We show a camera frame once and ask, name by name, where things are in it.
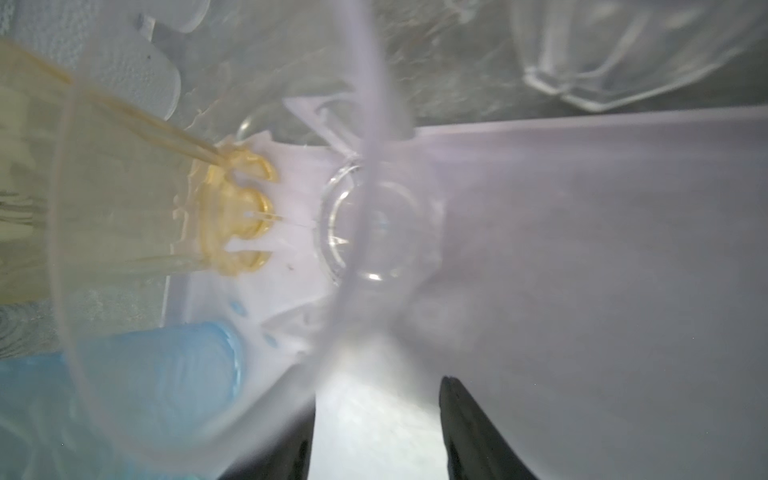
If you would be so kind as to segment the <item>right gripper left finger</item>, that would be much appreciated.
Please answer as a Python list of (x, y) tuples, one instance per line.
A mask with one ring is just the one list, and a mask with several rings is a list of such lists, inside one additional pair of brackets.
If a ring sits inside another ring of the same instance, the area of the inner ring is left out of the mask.
[(231, 467), (222, 480), (307, 480), (311, 461), (316, 402), (280, 441), (259, 458)]

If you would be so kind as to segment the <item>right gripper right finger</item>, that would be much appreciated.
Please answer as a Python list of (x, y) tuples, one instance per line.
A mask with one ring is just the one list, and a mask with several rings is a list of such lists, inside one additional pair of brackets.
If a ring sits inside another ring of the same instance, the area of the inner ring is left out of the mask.
[(536, 480), (463, 383), (441, 379), (439, 408), (451, 480)]

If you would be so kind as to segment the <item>blue plastic cup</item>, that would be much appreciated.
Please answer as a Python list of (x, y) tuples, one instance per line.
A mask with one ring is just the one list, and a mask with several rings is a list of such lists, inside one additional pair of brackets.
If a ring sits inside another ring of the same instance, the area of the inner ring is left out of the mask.
[[(104, 397), (124, 425), (184, 441), (239, 393), (242, 349), (220, 323), (103, 337), (89, 346)], [(1, 363), (4, 479), (165, 479), (117, 450), (88, 418), (59, 353)]]

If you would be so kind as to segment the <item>lilac plastic tray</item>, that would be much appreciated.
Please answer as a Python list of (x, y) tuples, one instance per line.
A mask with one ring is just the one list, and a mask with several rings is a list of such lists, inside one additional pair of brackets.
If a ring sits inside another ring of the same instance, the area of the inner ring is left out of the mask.
[(319, 394), (313, 479), (446, 479), (458, 378), (541, 479), (767, 475), (767, 110), (426, 127), (442, 263)]

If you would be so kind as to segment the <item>clear faceted glass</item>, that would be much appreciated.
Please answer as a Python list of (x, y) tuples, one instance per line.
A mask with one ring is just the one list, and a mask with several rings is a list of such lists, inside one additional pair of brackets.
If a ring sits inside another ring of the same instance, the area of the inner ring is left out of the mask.
[[(445, 196), (390, 82), (370, 2), (213, 1), (194, 31), (156, 26), (152, 43), (181, 76), (164, 121), (212, 145), (244, 145), (276, 167), (275, 183), (235, 177), (272, 201), (277, 221), (232, 248), (270, 259), (235, 276), (206, 269), (78, 288), (51, 265), (51, 285), (70, 369), (98, 428), (139, 460), (198, 471), (274, 444), (337, 359), (436, 272)], [(65, 114), (86, 91), (122, 100), (91, 78), (84, 52)], [(90, 344), (207, 322), (242, 349), (233, 402), (179, 443), (124, 425), (97, 382)]]

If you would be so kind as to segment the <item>yellow plastic cup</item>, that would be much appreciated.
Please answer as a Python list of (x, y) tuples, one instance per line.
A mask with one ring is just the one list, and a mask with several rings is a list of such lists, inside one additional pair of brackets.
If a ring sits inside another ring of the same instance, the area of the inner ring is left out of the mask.
[(45, 298), (49, 268), (69, 288), (211, 269), (254, 272), (264, 250), (235, 250), (277, 221), (272, 201), (237, 184), (276, 167), (234, 143), (212, 145), (128, 103), (82, 93), (70, 76), (1, 43), (1, 300)]

